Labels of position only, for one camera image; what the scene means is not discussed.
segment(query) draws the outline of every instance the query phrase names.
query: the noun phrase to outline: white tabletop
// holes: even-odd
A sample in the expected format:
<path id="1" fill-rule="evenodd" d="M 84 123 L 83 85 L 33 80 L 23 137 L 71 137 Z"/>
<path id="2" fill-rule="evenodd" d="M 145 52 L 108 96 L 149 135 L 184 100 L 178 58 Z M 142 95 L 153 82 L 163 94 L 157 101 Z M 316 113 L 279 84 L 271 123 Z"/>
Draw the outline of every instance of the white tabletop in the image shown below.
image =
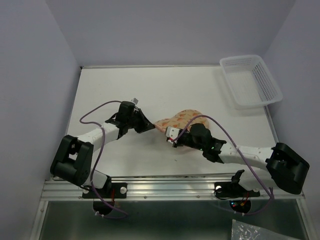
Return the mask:
<path id="1" fill-rule="evenodd" d="M 151 122 L 194 109 L 216 119 L 238 145 L 275 145 L 264 109 L 235 109 L 219 66 L 83 69 L 67 133 L 77 136 L 94 129 L 93 125 L 79 123 L 79 118 L 98 105 L 133 98 L 139 100 L 138 107 Z M 86 120 L 103 123 L 118 109 L 118 103 L 111 103 Z M 228 140 L 213 122 L 210 130 L 215 138 Z M 235 173 L 239 169 L 246 168 L 212 163 L 195 149 L 173 148 L 156 129 L 142 134 L 131 129 L 121 139 L 108 143 L 97 167 L 114 177 Z"/>

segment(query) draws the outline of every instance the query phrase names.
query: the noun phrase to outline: gray wall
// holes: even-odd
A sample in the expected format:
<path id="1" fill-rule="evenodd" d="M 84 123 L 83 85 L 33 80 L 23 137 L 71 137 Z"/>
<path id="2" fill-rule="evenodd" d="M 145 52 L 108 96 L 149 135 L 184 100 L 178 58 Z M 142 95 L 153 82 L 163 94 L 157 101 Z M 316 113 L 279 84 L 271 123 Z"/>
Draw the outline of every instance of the gray wall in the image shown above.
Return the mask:
<path id="1" fill-rule="evenodd" d="M 81 66 L 263 55 L 294 0 L 47 0 Z"/>
<path id="2" fill-rule="evenodd" d="M 80 69 L 44 0 L 0 1 L 0 239 L 28 239 Z"/>
<path id="3" fill-rule="evenodd" d="M 264 56 L 283 92 L 270 106 L 280 141 L 309 163 L 306 201 L 320 235 L 320 1 L 298 0 Z"/>

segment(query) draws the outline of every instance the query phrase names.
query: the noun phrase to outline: plastic bag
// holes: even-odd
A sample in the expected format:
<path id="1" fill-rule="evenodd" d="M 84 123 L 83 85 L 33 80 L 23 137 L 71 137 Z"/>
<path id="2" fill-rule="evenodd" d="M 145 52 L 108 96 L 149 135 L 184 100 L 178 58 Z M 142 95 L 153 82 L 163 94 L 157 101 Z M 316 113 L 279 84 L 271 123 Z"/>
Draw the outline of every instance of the plastic bag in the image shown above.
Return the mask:
<path id="1" fill-rule="evenodd" d="M 259 226 L 232 220 L 231 240 L 298 240 Z"/>

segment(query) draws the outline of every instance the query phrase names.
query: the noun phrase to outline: white plastic basket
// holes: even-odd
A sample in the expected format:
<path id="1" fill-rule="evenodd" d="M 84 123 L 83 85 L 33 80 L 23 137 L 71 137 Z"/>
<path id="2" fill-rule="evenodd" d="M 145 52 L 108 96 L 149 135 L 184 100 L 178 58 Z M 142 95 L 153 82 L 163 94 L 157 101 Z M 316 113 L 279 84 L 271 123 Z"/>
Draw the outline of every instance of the white plastic basket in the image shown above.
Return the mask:
<path id="1" fill-rule="evenodd" d="M 238 107 L 261 107 L 282 100 L 279 86 L 260 56 L 226 57 L 220 65 Z"/>

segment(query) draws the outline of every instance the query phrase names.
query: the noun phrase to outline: orange patterned cloth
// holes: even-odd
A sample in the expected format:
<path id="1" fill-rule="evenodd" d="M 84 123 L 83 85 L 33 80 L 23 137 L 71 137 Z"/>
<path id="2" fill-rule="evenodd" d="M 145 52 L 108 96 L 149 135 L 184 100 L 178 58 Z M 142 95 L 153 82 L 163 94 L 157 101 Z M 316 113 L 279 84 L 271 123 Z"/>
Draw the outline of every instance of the orange patterned cloth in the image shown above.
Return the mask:
<path id="1" fill-rule="evenodd" d="M 174 127 L 178 129 L 183 129 L 187 123 L 195 116 L 202 115 L 201 112 L 197 110 L 187 109 L 178 112 L 172 118 L 165 118 L 154 123 L 154 126 L 161 132 L 165 132 L 167 127 Z M 188 130 L 190 130 L 193 124 L 203 124 L 207 129 L 209 129 L 209 121 L 205 117 L 198 117 L 189 125 Z"/>

